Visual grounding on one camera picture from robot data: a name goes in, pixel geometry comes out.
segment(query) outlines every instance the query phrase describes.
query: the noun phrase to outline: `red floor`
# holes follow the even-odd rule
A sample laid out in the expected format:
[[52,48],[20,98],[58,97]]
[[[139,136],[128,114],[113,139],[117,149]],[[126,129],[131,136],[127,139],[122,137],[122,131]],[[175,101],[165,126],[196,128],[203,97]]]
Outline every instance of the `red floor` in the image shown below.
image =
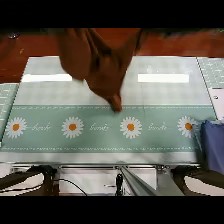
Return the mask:
[[[121,45],[135,28],[96,28],[112,47]],[[17,39],[0,37],[0,83],[19,82],[30,56],[56,56],[54,36],[21,35]],[[138,55],[224,57],[224,34],[196,33],[164,39],[150,36]]]

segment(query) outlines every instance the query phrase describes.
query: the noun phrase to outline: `blue cloth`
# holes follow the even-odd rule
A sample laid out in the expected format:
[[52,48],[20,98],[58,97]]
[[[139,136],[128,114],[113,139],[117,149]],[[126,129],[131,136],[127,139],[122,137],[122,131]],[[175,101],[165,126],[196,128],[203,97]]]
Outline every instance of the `blue cloth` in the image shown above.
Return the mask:
[[224,124],[206,120],[201,125],[200,137],[208,168],[224,174]]

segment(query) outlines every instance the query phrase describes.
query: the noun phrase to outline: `white flower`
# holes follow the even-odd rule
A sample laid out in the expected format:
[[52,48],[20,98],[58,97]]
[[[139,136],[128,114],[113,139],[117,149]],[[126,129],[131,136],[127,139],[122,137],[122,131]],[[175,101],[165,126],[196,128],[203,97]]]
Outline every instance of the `white flower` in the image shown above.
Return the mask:
[[126,117],[123,119],[120,125],[121,129],[120,131],[123,131],[123,135],[126,135],[126,138],[135,138],[136,136],[139,136],[141,134],[142,125],[140,121],[134,117]]
[[17,138],[18,136],[23,134],[27,128],[25,119],[21,117],[15,117],[14,120],[8,122],[6,126],[6,135],[8,138]]
[[76,136],[79,136],[82,134],[83,130],[83,122],[78,117],[69,117],[66,119],[65,122],[63,122],[62,125],[62,131],[64,132],[63,135],[66,135],[66,138],[70,137],[75,138]]
[[182,131],[182,135],[185,135],[185,137],[192,137],[192,125],[195,124],[197,125],[198,122],[195,121],[193,118],[190,117],[182,117],[179,121],[178,121],[178,130]]

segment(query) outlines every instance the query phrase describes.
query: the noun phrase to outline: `daisy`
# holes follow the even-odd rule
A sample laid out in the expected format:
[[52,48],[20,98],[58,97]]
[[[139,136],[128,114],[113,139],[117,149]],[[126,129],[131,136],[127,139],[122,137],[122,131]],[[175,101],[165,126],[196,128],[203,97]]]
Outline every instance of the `daisy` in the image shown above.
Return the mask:
[[182,117],[179,121],[178,121],[178,130],[182,131],[182,135],[184,135],[185,137],[192,137],[192,125],[195,124],[197,125],[198,122],[195,121],[193,118],[190,117]]
[[83,122],[78,117],[69,117],[63,122],[62,130],[64,132],[63,135],[66,135],[66,138],[75,138],[82,134],[83,130]]
[[15,117],[8,122],[6,126],[6,135],[8,138],[17,138],[18,136],[23,134],[27,128],[25,119],[21,117]]
[[134,117],[126,117],[123,119],[120,125],[120,131],[123,131],[123,135],[126,135],[126,138],[135,138],[141,134],[142,125],[140,121]]

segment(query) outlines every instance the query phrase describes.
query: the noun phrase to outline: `checkered pattern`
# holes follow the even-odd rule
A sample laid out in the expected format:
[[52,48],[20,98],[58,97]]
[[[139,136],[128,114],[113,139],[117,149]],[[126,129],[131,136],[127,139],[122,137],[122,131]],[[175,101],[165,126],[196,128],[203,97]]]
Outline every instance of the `checkered pattern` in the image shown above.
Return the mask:
[[[26,74],[62,74],[58,57],[30,58]],[[138,74],[189,74],[190,83],[138,83]],[[123,105],[211,105],[196,58],[133,57],[121,90]],[[21,83],[14,105],[107,105],[87,84]]]
[[198,64],[208,88],[224,88],[224,59],[198,57]]
[[0,141],[18,89],[18,84],[0,84]]

